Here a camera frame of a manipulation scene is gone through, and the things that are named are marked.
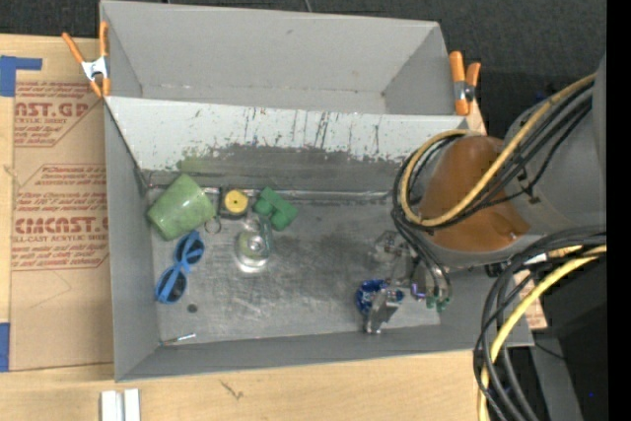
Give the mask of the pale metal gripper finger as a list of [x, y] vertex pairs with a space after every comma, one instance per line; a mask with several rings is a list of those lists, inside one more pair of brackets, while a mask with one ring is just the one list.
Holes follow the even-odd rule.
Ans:
[[390, 262], [409, 254], [407, 241], [396, 231], [384, 231], [374, 241], [373, 258], [377, 262]]
[[364, 330], [369, 334], [380, 333], [382, 327], [400, 308], [399, 291], [391, 288], [380, 289], [371, 295], [365, 315]]

